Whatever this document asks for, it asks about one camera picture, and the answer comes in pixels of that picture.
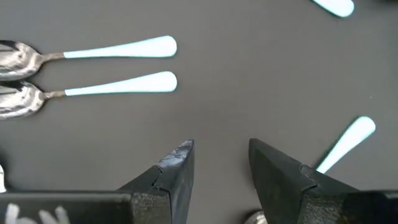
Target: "spoon neck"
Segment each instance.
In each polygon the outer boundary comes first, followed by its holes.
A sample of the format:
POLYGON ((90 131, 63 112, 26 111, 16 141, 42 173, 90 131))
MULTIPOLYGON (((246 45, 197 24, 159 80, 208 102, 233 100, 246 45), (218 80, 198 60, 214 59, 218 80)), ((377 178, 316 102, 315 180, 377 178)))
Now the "spoon neck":
POLYGON ((43 62, 48 62, 50 60, 58 60, 63 58, 65 58, 63 53, 46 54, 43 55, 43 62))
POLYGON ((62 96, 66 96, 65 91, 51 91, 51 92, 44 93, 44 98, 46 100, 51 99, 51 98, 62 97, 62 96))

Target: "gray background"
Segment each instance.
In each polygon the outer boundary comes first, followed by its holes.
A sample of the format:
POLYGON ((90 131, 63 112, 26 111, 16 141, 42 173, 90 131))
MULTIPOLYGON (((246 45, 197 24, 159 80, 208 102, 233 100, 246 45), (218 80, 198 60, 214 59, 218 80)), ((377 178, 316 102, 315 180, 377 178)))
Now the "gray background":
POLYGON ((0 153, 23 189, 116 189, 196 140, 188 223, 239 223, 259 208, 249 178, 256 137, 308 164, 357 115, 377 130, 330 175, 359 189, 398 188, 398 5, 356 0, 347 19, 308 0, 21 0, 0 3, 0 39, 62 52, 172 35, 168 59, 64 60, 31 79, 61 90, 163 70, 168 94, 49 101, 2 121, 0 153))

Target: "spoon handle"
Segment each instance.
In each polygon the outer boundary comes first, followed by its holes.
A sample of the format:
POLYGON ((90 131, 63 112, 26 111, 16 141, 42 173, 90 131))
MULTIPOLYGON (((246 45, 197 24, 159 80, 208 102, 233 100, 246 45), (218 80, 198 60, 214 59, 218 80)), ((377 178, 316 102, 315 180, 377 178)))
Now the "spoon handle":
POLYGON ((0 194, 7 191, 4 176, 4 169, 0 165, 0 194))
POLYGON ((360 116, 355 120, 344 134, 340 137, 335 146, 328 153, 326 158, 318 166, 317 171, 324 174, 335 165, 345 154, 355 146, 369 137, 376 130, 376 125, 371 118, 360 116))
POLYGON ((354 3, 352 0, 313 0, 322 8, 330 13, 339 16, 347 17, 354 11, 354 3))
POLYGON ((104 85, 65 90, 66 96, 100 93, 161 93, 171 92, 177 87, 177 79, 172 72, 159 72, 143 77, 108 83, 104 85))
POLYGON ((130 44, 91 50, 64 52, 65 58, 88 57, 171 57, 177 51, 174 38, 166 35, 130 44))

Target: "utensil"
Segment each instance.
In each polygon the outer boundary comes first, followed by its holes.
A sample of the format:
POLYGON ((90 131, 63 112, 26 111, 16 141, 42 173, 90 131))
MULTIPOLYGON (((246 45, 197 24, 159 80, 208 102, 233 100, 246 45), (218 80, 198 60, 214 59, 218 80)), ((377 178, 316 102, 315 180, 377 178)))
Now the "utensil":
POLYGON ((313 0, 328 12, 338 16, 347 17, 354 11, 352 0, 313 0))
POLYGON ((172 72, 159 72, 104 85, 42 92, 28 82, 9 82, 0 85, 0 119, 28 116, 38 111, 45 100, 61 96, 100 93, 159 93, 171 92, 177 87, 172 72))
POLYGON ((263 211, 253 213, 244 224, 267 224, 266 216, 263 211))
POLYGON ((356 119, 336 142, 326 157, 317 167, 317 171, 324 174, 335 165, 343 156, 352 150, 359 143, 364 141, 376 130, 373 120, 367 116, 360 116, 356 119))
POLYGON ((20 80, 33 75, 44 62, 62 58, 90 57, 171 57, 177 43, 171 36, 156 37, 135 43, 41 55, 21 42, 0 40, 0 81, 20 80))

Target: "light blue handle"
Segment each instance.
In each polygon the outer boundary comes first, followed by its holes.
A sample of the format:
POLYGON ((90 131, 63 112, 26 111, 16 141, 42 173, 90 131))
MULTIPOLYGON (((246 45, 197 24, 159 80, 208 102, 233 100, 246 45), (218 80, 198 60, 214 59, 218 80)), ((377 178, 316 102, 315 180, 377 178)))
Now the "light blue handle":
POLYGON ((172 72, 159 72, 104 85, 65 90, 67 96, 100 93, 160 93, 171 92, 177 87, 177 78, 172 72))
POLYGON ((333 149, 318 166, 317 171, 324 174, 345 156, 345 154, 369 137, 375 130, 376 125, 371 118, 367 116, 359 117, 348 127, 333 149))
POLYGON ((177 51, 177 43, 171 36, 156 37, 131 44, 92 50, 65 52, 65 58, 88 57, 171 57, 177 51))
POLYGON ((354 3, 352 0, 313 0, 322 8, 326 9, 330 13, 340 16, 347 17, 354 11, 354 3))

